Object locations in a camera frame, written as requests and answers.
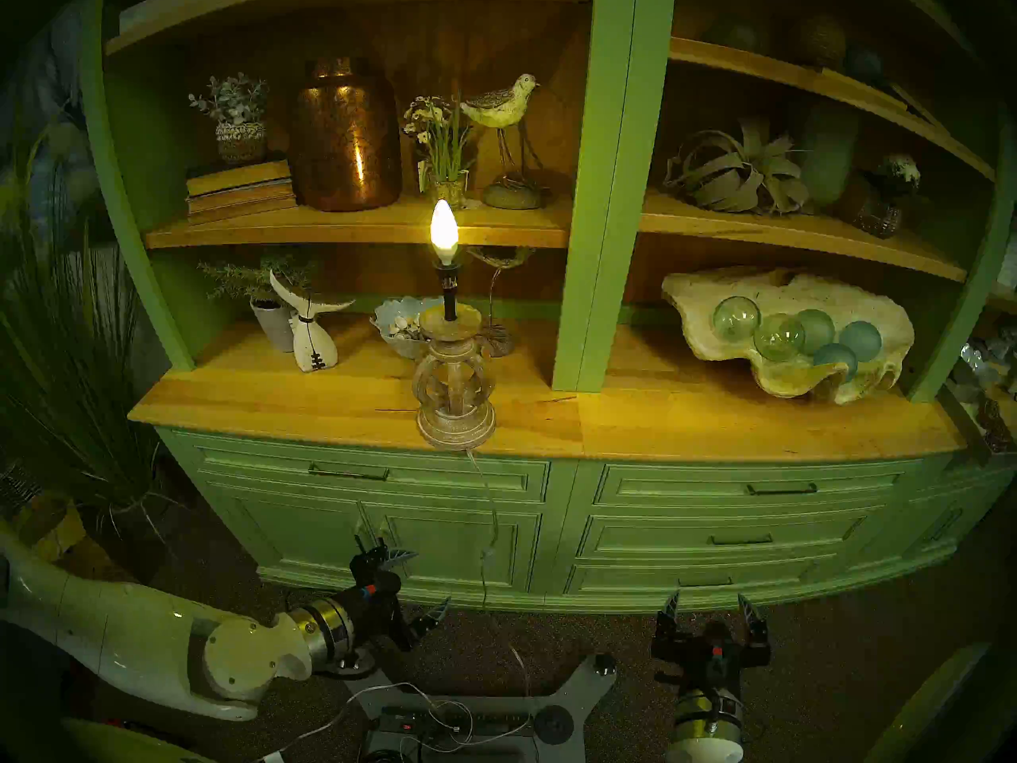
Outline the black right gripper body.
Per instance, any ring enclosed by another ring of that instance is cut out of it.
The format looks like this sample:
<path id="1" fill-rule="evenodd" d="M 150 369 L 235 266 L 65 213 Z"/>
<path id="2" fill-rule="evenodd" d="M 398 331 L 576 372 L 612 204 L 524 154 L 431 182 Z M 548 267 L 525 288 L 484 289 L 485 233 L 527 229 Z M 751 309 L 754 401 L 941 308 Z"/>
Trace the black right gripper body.
<path id="1" fill-rule="evenodd" d="M 654 681 L 684 691 L 740 690 L 743 669 L 766 667 L 771 662 L 767 621 L 747 621 L 746 632 L 746 641 L 739 643 L 723 623 L 711 623 L 696 636 L 679 630 L 673 618 L 657 618 L 652 659 L 677 666 L 679 673 L 656 670 Z"/>

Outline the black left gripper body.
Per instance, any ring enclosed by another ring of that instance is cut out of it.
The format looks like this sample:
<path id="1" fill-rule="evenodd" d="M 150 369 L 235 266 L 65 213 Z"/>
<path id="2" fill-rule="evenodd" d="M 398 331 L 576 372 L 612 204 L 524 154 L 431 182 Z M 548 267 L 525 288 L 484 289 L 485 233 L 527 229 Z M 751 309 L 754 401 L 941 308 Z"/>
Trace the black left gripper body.
<path id="1" fill-rule="evenodd" d="M 385 637 L 400 650 L 407 652 L 432 631 L 420 628 L 420 617 L 407 621 L 400 603 L 402 579 L 396 571 L 380 571 L 383 553 L 388 548 L 383 538 L 367 548 L 360 537 L 355 541 L 358 554 L 350 561 L 354 587 L 348 590 L 348 618 L 352 623 L 351 646 L 362 647 L 367 642 Z"/>

